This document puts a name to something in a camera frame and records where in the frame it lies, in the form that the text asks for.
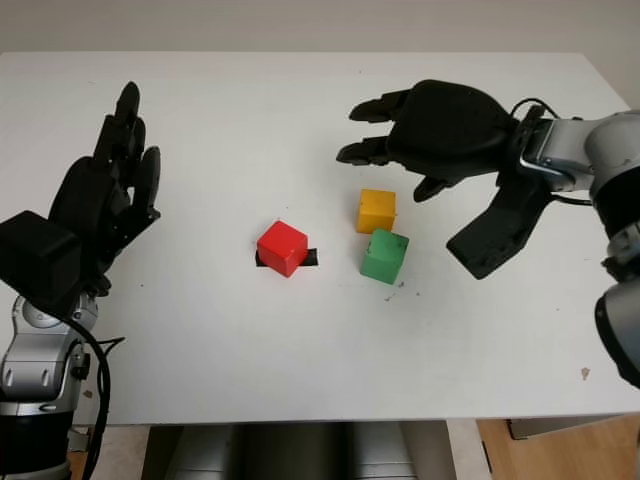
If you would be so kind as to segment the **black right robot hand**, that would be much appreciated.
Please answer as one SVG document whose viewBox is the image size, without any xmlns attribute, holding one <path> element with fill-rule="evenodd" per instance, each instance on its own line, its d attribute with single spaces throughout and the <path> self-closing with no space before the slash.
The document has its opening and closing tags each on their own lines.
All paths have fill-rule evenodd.
<svg viewBox="0 0 640 480">
<path fill-rule="evenodd" d="M 518 125 L 489 94 L 439 80 L 362 102 L 349 118 L 393 126 L 386 136 L 342 147 L 336 160 L 353 166 L 402 165 L 423 177 L 413 193 L 416 202 L 468 177 L 498 171 Z"/>
</svg>

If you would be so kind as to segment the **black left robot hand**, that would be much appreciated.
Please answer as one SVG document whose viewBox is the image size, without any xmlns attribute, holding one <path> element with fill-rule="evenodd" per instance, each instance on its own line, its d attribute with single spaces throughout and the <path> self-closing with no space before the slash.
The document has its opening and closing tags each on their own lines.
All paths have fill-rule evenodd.
<svg viewBox="0 0 640 480">
<path fill-rule="evenodd" d="M 160 218 L 161 154 L 145 146 L 140 91 L 130 81 L 105 117 L 91 156 L 73 163 L 56 194 L 49 219 L 81 241 L 80 288 L 106 296 L 106 273 L 116 257 Z"/>
</svg>

